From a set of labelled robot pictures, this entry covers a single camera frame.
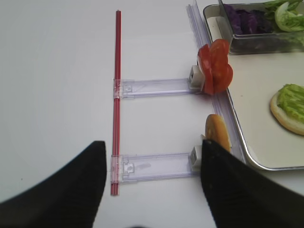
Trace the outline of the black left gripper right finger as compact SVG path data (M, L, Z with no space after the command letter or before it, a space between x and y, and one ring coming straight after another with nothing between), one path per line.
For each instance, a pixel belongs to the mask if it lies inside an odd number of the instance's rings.
M302 228L304 198L203 140L201 185L218 228Z

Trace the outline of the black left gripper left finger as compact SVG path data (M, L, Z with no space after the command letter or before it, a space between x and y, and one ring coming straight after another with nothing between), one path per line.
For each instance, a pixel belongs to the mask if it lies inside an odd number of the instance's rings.
M106 183L106 147L94 141L29 190L1 203L2 228L91 228Z

